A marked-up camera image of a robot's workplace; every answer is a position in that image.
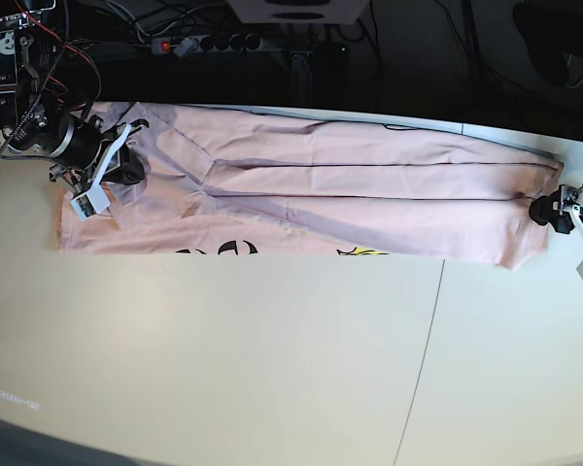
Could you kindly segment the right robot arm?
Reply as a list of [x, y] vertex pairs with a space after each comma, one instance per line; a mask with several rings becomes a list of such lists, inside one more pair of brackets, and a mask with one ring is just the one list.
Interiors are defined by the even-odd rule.
[[44, 161], [51, 182], [75, 193], [135, 185], [145, 168], [127, 146], [102, 157], [121, 128], [92, 114], [102, 75], [86, 48], [126, 36], [110, 14], [83, 1], [0, 1], [0, 158]]

